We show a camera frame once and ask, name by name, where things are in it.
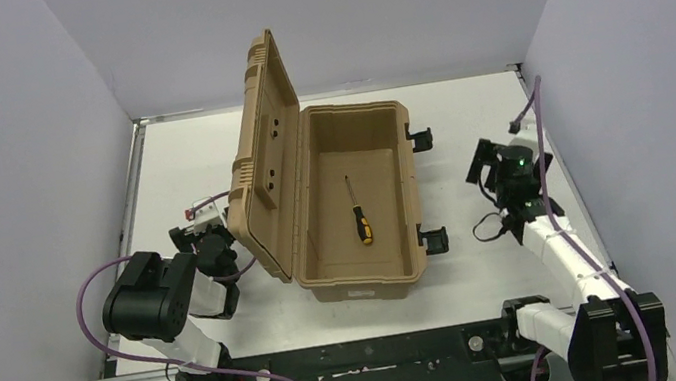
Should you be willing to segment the black yellow screwdriver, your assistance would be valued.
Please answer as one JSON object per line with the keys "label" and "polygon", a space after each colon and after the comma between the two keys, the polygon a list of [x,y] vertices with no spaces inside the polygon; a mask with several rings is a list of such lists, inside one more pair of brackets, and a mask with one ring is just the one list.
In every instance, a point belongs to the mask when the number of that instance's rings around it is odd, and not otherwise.
{"label": "black yellow screwdriver", "polygon": [[365,213],[363,212],[362,206],[358,203],[358,199],[356,199],[356,195],[353,191],[353,187],[351,186],[351,181],[348,176],[344,177],[345,184],[349,193],[350,200],[352,201],[352,212],[355,215],[355,220],[356,220],[356,226],[357,226],[357,233],[359,236],[359,239],[364,245],[369,245],[372,244],[374,239],[373,239],[373,232],[371,230],[371,226],[369,225],[369,221],[365,216]]}

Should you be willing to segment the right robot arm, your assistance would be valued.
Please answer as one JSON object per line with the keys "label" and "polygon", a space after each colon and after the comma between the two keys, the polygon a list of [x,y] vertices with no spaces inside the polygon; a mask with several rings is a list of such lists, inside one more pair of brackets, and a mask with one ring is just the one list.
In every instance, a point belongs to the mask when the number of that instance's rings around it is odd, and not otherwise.
{"label": "right robot arm", "polygon": [[664,305],[600,262],[546,189],[552,155],[516,134],[509,145],[478,141],[466,181],[477,186],[510,234],[572,299],[573,313],[544,296],[504,302],[511,345],[533,342],[563,358],[573,381],[668,381]]}

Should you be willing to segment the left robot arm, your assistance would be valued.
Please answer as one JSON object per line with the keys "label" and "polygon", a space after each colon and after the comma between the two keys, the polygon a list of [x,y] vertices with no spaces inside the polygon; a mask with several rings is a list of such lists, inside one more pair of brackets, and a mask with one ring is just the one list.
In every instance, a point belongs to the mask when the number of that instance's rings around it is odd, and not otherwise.
{"label": "left robot arm", "polygon": [[226,321],[237,311],[240,269],[234,237],[220,223],[199,232],[173,228],[169,234],[178,254],[133,253],[103,305],[103,326],[176,360],[176,373],[166,375],[169,381],[243,381],[194,369],[228,368],[232,362],[226,345],[206,336],[193,320]]}

